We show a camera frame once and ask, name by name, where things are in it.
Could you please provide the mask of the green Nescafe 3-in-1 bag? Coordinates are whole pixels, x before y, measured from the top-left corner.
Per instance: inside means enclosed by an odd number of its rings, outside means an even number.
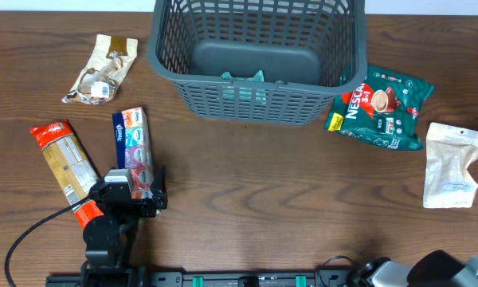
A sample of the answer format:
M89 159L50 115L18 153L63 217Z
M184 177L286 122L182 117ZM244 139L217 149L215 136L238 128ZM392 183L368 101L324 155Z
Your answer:
M335 98L325 129L391 150L421 150L415 128L434 91L420 78L369 65L360 86Z

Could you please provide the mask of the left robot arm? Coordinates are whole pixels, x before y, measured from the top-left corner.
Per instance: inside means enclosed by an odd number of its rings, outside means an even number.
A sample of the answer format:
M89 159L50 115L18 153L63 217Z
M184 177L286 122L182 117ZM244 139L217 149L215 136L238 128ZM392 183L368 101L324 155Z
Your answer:
M153 218L167 208L166 168L162 166L145 198L132 198L132 175L128 169L112 168L89 190L89 198L103 212L86 224L87 266L83 286L149 286L144 267L129 264L142 218Z

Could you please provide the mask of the small teal snack packet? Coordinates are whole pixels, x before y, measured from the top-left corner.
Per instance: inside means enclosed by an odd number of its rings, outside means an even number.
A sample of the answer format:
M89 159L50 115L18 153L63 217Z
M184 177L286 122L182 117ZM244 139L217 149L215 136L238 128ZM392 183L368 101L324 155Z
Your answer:
M238 81L253 81L253 82L264 82L264 73L262 70L259 70L253 77L244 78L244 77L233 77L230 72L224 72L221 75L223 80L238 80ZM226 99L235 98L235 88L233 86L225 86L222 89L222 95ZM257 91L253 91L252 88L239 88L238 89L238 98L240 100L251 100L255 98L255 102L260 105L267 104L267 93L264 89L259 88Z

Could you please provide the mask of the Kleenex tissue multipack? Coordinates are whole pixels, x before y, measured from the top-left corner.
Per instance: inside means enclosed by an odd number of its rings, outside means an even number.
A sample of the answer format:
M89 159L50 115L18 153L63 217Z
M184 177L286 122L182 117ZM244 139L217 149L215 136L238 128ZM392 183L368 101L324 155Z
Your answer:
M123 110L112 115L112 122L118 168L128 169L133 179L131 197L152 199L154 164L145 111L141 107Z

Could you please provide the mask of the beige resealable pouch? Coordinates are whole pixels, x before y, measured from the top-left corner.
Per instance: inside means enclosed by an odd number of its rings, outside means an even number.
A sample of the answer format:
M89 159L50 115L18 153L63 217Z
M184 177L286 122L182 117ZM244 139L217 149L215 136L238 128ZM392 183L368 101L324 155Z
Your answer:
M470 208L478 184L468 172L478 160L478 131L431 123L426 136L423 207Z

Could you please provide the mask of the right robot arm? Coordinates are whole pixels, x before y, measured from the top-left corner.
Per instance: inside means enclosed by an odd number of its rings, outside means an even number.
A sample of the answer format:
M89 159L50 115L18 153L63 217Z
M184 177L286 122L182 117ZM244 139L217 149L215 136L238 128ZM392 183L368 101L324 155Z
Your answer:
M478 287L478 255L462 262L443 250L436 250L414 266L378 258L352 275L351 284L362 287Z

